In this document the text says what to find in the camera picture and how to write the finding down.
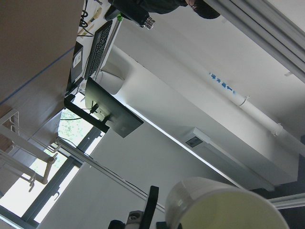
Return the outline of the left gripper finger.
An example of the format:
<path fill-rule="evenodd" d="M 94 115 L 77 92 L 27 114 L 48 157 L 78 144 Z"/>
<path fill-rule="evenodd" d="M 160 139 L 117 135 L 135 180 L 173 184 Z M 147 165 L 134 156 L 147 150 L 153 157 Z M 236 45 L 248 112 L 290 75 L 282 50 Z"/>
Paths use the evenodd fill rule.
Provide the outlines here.
<path fill-rule="evenodd" d="M 140 222 L 141 229 L 149 229 L 153 215 L 158 202 L 159 188 L 156 186 L 151 186 L 148 194 L 146 206 L 142 215 L 142 220 Z"/>

